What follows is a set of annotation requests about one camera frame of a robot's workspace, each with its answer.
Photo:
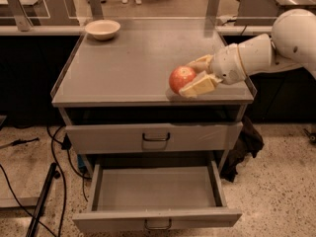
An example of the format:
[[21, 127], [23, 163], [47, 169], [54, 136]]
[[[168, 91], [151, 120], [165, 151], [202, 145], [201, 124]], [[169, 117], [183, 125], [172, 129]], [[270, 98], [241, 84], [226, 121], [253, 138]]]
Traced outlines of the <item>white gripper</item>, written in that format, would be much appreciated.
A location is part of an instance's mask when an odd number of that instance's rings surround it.
[[179, 95], [186, 98], [212, 92], [221, 82], [232, 85], [246, 79], [236, 43], [220, 49], [213, 57], [207, 54], [191, 61], [188, 66], [199, 75], [179, 90]]

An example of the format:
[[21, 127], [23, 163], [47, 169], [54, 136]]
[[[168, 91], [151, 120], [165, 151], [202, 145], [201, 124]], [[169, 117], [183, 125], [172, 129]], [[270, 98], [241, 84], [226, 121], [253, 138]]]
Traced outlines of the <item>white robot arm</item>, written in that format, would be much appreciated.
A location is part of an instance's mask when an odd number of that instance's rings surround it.
[[232, 43], [213, 55], [189, 63], [197, 77], [179, 90], [195, 98], [259, 73], [278, 73], [305, 68], [316, 78], [316, 15], [303, 9], [282, 13], [269, 34]]

